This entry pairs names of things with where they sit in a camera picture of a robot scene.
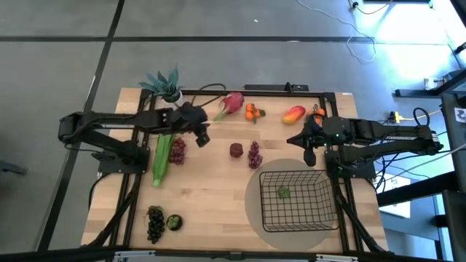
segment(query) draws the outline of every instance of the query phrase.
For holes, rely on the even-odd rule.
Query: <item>wooden tabletop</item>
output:
[[[117,113],[135,113],[138,107],[138,88],[122,88]],[[197,96],[195,104],[211,99]],[[336,93],[339,115],[357,117],[351,93]],[[208,128],[211,141],[198,148],[193,134],[183,135],[187,144],[184,165],[171,164],[168,173],[158,188],[152,186],[152,173],[143,175],[135,213],[130,246],[144,249],[172,250],[242,250],[273,251],[251,228],[245,213],[245,189],[254,170],[248,167],[246,155],[233,159],[229,155],[232,143],[241,143],[247,152],[250,143],[259,144],[264,163],[275,159],[293,158],[302,161],[303,149],[288,145],[285,140],[298,134],[303,119],[294,125],[285,125],[281,119],[291,107],[303,105],[308,110],[319,104],[317,98],[245,97],[245,103],[255,103],[267,115],[257,124],[247,122],[244,106],[241,112],[229,115],[224,121],[212,123]],[[158,100],[157,108],[166,106]],[[204,107],[209,119],[218,113],[218,103]],[[129,140],[132,130],[112,130],[110,136]],[[151,170],[157,136],[149,139],[151,147]],[[323,149],[315,150],[316,169],[325,169]],[[114,174],[103,179],[96,187],[92,206],[87,217],[82,244],[91,242],[114,214],[122,182],[122,175]],[[387,249],[382,220],[374,189],[362,179],[352,179],[358,217],[377,243]],[[183,228],[177,232],[166,231],[160,241],[153,245],[147,240],[147,220],[144,215],[149,206],[161,206],[165,217],[179,214],[183,217]],[[355,249],[350,220],[346,218],[349,245]],[[122,243],[126,216],[120,224],[117,243]],[[309,252],[340,253],[339,230],[333,230],[319,245]]]

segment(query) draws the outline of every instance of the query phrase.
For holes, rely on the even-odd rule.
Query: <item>black wire basket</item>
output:
[[[262,226],[267,232],[338,228],[331,182],[325,170],[262,172]]]

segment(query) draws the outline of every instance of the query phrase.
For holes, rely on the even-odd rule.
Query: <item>zucchini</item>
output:
[[[153,186],[160,186],[168,171],[168,157],[172,149],[173,135],[159,135],[152,165]]]

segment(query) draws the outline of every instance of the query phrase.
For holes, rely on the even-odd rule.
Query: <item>grape bunch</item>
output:
[[[259,144],[255,141],[250,145],[248,159],[249,167],[252,169],[259,168],[262,164],[262,156],[259,154]]]
[[[149,230],[147,231],[147,240],[155,244],[159,241],[163,231],[165,231],[165,224],[163,223],[163,214],[160,209],[150,208],[148,211],[149,216]]]
[[[186,153],[186,143],[184,143],[183,138],[179,137],[173,141],[172,150],[168,161],[174,164],[183,164],[184,163],[184,154]]]

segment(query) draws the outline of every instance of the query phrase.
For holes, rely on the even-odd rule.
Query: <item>concrete floor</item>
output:
[[[438,109],[439,100],[392,96],[397,88],[422,88],[425,76],[459,68],[435,9],[426,4],[391,4],[368,16],[350,11],[343,0],[303,1],[376,36],[380,43],[375,60],[359,63],[344,42],[113,43],[93,110],[113,111],[121,87],[137,87],[147,71],[168,71],[175,64],[180,84],[187,88],[222,82],[237,89],[244,84],[290,81],[308,84],[314,91],[352,92],[359,117],[365,119],[384,119],[388,111],[411,117],[415,107]],[[117,2],[0,1],[0,159],[28,168],[24,177],[0,176],[0,253],[36,248],[65,158],[56,138],[58,120],[82,110],[103,48],[101,42],[1,42],[1,36],[106,36]],[[360,4],[370,10],[381,6]],[[133,0],[125,3],[116,35],[353,36],[355,32],[295,1]],[[372,56],[370,44],[352,47],[363,57]],[[440,114],[432,117],[431,127],[445,130]],[[448,146],[445,135],[441,141]],[[411,167],[420,161],[424,158],[397,165]],[[432,176],[452,170],[451,160],[444,163],[447,170],[434,163],[415,171]],[[97,166],[89,154],[79,154],[52,249],[79,246]],[[401,249],[392,243],[404,236],[388,236],[396,253],[419,255],[431,250],[428,245]]]

